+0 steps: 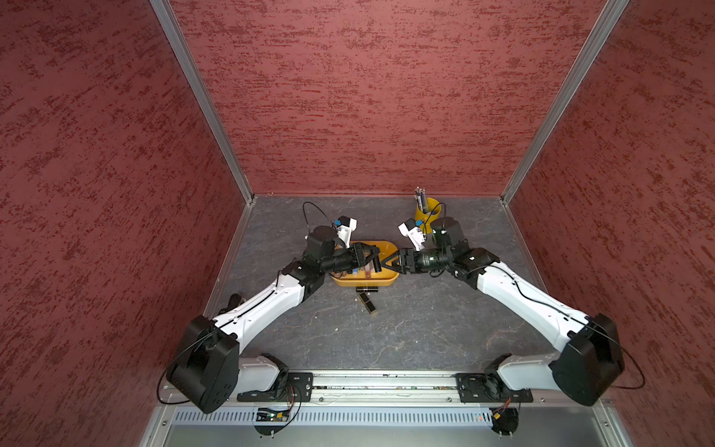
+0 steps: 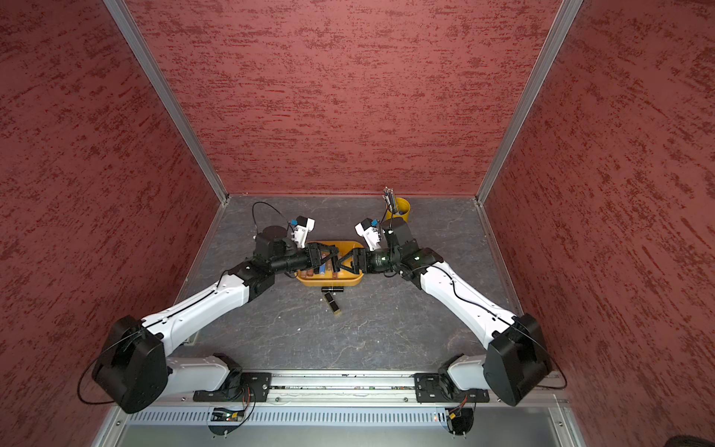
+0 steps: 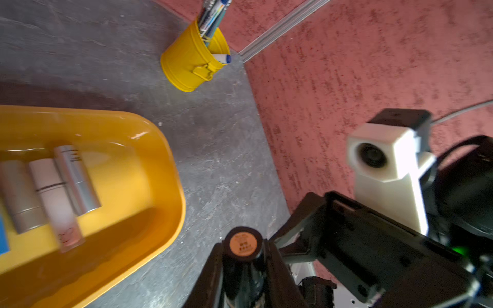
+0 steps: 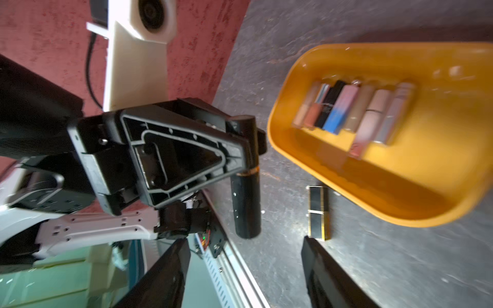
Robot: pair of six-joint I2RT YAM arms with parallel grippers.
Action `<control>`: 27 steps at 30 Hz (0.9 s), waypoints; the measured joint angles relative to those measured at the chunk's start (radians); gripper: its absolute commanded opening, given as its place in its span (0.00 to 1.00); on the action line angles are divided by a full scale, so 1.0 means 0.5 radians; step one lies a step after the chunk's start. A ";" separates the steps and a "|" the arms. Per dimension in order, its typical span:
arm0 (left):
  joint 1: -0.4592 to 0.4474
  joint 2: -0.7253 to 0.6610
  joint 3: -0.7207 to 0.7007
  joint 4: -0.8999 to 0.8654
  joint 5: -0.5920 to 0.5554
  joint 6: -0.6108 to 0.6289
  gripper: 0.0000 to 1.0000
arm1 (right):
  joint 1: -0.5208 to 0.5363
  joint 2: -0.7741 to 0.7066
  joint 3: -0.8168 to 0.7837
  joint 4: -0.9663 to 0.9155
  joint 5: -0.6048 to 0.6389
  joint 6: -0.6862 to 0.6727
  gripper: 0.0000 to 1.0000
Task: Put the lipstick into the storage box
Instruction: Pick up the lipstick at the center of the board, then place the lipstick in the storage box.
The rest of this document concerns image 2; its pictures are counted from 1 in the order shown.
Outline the yellow storage tray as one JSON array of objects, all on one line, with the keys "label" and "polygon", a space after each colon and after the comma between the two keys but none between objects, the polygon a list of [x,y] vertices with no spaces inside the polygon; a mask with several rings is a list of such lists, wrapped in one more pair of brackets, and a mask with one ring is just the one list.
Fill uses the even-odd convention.
[{"label": "yellow storage tray", "polygon": [[[338,249],[337,259],[341,259],[353,249],[363,249],[359,242],[349,240],[324,240],[321,244],[336,247]],[[363,274],[354,274],[344,268],[334,271],[333,261],[328,261],[318,270],[299,271],[296,274],[296,279],[307,287],[352,287],[361,283]]]}]

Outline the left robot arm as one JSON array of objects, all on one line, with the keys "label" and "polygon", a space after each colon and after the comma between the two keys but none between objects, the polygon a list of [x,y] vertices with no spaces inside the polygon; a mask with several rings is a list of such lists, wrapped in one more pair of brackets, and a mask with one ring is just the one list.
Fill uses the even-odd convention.
[{"label": "left robot arm", "polygon": [[125,413],[190,392],[236,400],[241,368],[235,361],[223,354],[176,358],[174,351],[214,320],[258,298],[278,274],[336,266],[338,260],[333,246],[292,240],[287,229],[268,227],[256,236],[252,257],[225,270],[204,291],[141,320],[116,321],[91,377]]}]

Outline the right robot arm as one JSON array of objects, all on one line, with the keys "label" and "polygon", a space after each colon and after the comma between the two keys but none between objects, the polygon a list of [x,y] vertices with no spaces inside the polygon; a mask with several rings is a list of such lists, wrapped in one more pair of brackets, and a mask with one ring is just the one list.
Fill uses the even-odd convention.
[{"label": "right robot arm", "polygon": [[350,251],[341,260],[352,273],[392,272],[437,299],[477,337],[483,356],[459,355],[448,361],[442,375],[446,393],[491,390],[507,405],[519,404],[551,373],[553,362],[537,320],[500,307],[463,280],[436,251],[421,248],[401,218],[381,225],[365,219],[356,233],[365,249]]}]

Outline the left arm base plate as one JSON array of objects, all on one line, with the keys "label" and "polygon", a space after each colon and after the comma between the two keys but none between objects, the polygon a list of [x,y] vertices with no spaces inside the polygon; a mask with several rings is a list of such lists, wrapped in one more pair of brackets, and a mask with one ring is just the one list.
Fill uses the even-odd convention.
[{"label": "left arm base plate", "polygon": [[231,372],[216,391],[196,391],[194,402],[266,402],[272,385],[269,372]]}]

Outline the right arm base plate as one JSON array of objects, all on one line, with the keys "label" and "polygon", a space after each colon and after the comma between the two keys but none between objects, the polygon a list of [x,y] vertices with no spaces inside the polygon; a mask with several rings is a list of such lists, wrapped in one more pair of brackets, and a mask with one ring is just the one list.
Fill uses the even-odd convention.
[{"label": "right arm base plate", "polygon": [[419,403],[487,403],[489,392],[484,389],[461,390],[446,374],[415,374],[414,391]]}]

